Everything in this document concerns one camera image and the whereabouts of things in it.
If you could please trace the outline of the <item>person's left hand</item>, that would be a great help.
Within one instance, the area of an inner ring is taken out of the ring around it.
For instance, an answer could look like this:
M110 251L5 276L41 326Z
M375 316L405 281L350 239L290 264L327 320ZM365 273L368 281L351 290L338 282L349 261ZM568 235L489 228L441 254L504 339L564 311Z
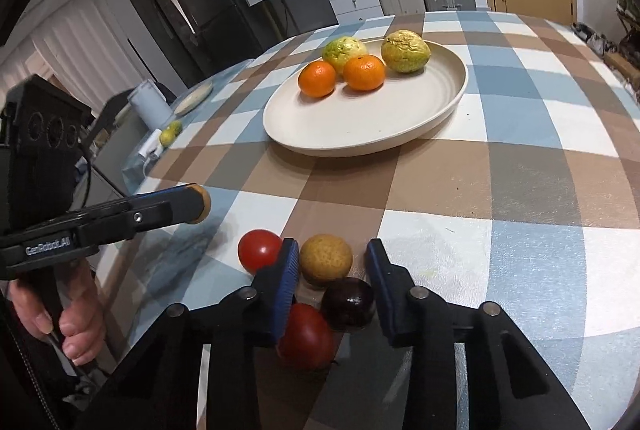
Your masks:
M76 366L86 365L102 349L106 326L104 310L89 263L82 259L63 274L70 303L58 317L63 353ZM41 299L24 281L9 283L9 297L18 319L32 337L52 332L53 319Z

